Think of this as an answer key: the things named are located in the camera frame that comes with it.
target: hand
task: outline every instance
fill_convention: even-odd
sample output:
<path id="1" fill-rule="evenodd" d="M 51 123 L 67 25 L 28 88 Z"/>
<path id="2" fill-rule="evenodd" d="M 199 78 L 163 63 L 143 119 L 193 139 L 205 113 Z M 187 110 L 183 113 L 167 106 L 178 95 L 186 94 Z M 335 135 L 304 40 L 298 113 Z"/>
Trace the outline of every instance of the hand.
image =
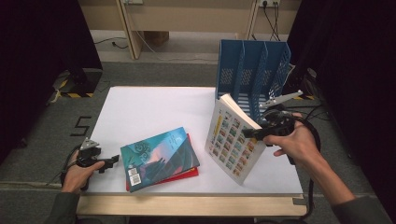
<path id="1" fill-rule="evenodd" d="M 72 160 L 77 158 L 78 151 L 73 155 Z M 80 193 L 80 189 L 85 186 L 88 178 L 93 175 L 95 170 L 100 169 L 105 165 L 104 161 L 99 161 L 90 167 L 79 167 L 77 165 L 71 166 L 67 170 L 66 177 L 64 178 L 64 186 L 62 192 Z"/>
<path id="2" fill-rule="evenodd" d="M 315 144 L 312 133 L 299 121 L 294 124 L 294 131 L 288 136 L 268 135 L 263 138 L 265 144 L 277 145 L 281 149 L 274 152 L 275 156 L 288 154 L 294 158 L 297 165 L 308 168 L 313 161 L 322 159 Z"/>

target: white tabletop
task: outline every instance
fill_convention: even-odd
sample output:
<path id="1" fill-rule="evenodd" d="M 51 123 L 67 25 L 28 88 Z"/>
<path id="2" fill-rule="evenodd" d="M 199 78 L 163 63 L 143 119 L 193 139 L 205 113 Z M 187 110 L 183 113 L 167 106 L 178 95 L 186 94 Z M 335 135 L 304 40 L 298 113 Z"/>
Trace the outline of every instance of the white tabletop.
<path id="1" fill-rule="evenodd" d="M 91 140 L 102 148 L 100 158 L 120 154 L 120 148 L 177 127 L 184 127 L 201 163 L 199 175 L 151 186 L 133 195 L 289 195 L 302 194 L 296 169 L 286 156 L 274 157 L 268 147 L 242 186 L 236 184 L 205 152 L 205 140 L 215 104 L 214 88 L 113 87 Z M 87 193 L 131 194 L 125 189 L 122 159 L 104 174 L 91 177 Z"/>

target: forearm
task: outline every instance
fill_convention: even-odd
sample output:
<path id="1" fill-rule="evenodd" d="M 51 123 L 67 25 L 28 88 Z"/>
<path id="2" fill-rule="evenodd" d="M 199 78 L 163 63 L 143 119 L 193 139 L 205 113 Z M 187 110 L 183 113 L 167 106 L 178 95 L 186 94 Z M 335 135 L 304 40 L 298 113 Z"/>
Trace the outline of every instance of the forearm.
<path id="1" fill-rule="evenodd" d="M 322 157 L 311 161 L 308 167 L 306 171 L 320 187 L 323 195 L 331 206 L 355 199 L 355 195 Z"/>
<path id="2" fill-rule="evenodd" d="M 74 223 L 79 195 L 74 193 L 59 193 L 56 195 L 49 217 L 45 223 Z"/>

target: blue book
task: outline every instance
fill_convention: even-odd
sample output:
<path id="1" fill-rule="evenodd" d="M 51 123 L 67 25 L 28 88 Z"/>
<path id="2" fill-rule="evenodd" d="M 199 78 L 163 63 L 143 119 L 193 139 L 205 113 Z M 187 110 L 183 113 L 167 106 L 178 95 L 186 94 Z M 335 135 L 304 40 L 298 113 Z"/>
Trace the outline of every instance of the blue book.
<path id="1" fill-rule="evenodd" d="M 120 150 L 130 192 L 200 165 L 182 127 L 132 143 Z"/>

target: white book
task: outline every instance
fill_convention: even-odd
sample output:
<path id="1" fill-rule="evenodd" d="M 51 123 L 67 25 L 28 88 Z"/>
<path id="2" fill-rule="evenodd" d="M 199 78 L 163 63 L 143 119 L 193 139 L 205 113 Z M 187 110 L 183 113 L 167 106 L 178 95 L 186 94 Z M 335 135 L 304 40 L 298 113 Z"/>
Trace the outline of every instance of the white book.
<path id="1" fill-rule="evenodd" d="M 263 141 L 246 138 L 242 130 L 261 128 L 230 94 L 224 94 L 216 100 L 205 150 L 240 185 L 266 148 Z"/>

